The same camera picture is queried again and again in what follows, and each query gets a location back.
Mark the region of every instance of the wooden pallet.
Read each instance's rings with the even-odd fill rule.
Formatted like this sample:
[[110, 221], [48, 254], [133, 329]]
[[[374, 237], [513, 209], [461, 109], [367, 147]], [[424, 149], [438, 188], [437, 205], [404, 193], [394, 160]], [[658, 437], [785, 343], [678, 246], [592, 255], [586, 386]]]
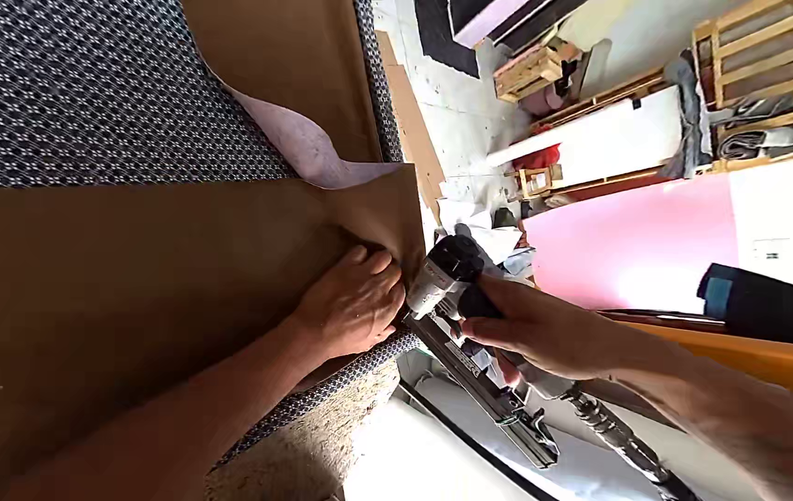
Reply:
[[585, 101], [573, 104], [567, 108], [551, 113], [544, 119], [536, 121], [530, 130], [533, 134], [541, 132], [544, 128], [560, 127], [567, 122], [580, 119], [598, 109], [606, 108], [610, 104], [618, 103], [629, 97], [642, 98], [669, 86], [663, 78], [663, 69], [654, 68], [647, 73], [638, 75], [624, 84], [597, 94]]
[[495, 96], [516, 103], [563, 77], [557, 51], [539, 43], [499, 68], [495, 77]]
[[[793, 46], [776, 53], [767, 54], [754, 61], [749, 61], [745, 66], [727, 69], [728, 58], [776, 40], [778, 37], [793, 35], [792, 14], [779, 17], [778, 20], [769, 23], [767, 26], [756, 29], [742, 37], [727, 40], [730, 30], [739, 28], [747, 22], [758, 22], [759, 19], [767, 21], [769, 19], [767, 16], [775, 13], [775, 10], [779, 8], [793, 9], [793, 3], [789, 2], [789, 0], [755, 0], [736, 8], [722, 17], [706, 21], [696, 27], [692, 40], [696, 49], [694, 53], [696, 55], [697, 69], [702, 77], [711, 76], [701, 80], [703, 87], [711, 87], [706, 90], [708, 96], [714, 97], [714, 99], [709, 100], [710, 109], [729, 108], [747, 97], [764, 98], [793, 92], [793, 77], [770, 85], [749, 89], [745, 94], [739, 96], [734, 96], [729, 92], [731, 85], [739, 85], [741, 82], [753, 82], [754, 80], [748, 79], [763, 77], [770, 71], [778, 69], [793, 71]], [[718, 128], [716, 136], [720, 142], [730, 133], [761, 128], [776, 128], [791, 124], [793, 124], [793, 112], [730, 130], [721, 127]], [[721, 173], [740, 168], [756, 167], [767, 163], [771, 163], [771, 159], [752, 159], [748, 161], [718, 160], [714, 163], [711, 171], [713, 173]]]

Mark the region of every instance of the floor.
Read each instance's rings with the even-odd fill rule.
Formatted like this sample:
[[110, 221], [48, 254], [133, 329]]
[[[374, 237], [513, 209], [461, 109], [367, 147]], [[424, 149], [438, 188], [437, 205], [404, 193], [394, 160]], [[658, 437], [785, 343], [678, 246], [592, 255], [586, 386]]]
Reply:
[[492, 72], [508, 60], [487, 40], [477, 50], [480, 79], [425, 56], [413, 0], [373, 0], [375, 28], [390, 36], [396, 60], [406, 69], [446, 183], [443, 196], [476, 201], [490, 211], [516, 195], [504, 168], [484, 165], [486, 154], [522, 135], [528, 116], [495, 98]]
[[394, 361], [354, 381], [305, 416], [207, 474], [206, 501], [323, 501], [356, 463], [354, 434], [387, 403], [399, 381]]

